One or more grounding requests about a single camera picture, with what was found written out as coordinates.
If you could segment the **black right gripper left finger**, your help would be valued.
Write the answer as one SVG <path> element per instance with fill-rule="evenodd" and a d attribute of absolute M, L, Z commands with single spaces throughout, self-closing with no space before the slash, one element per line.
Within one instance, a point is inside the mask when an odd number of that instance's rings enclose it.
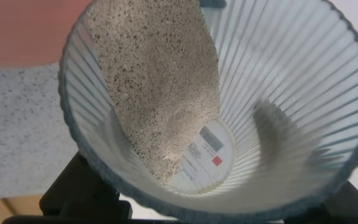
<path fill-rule="evenodd" d="M 131 217 L 131 204 L 119 197 L 120 193 L 76 153 L 44 193 L 39 206 L 44 215 L 50 216 Z"/>

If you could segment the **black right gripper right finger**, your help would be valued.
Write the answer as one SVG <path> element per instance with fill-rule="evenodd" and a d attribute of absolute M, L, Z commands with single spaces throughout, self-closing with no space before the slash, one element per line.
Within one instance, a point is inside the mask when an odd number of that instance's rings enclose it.
<path fill-rule="evenodd" d="M 358 215 L 358 190 L 347 181 L 324 202 L 330 215 Z"/>

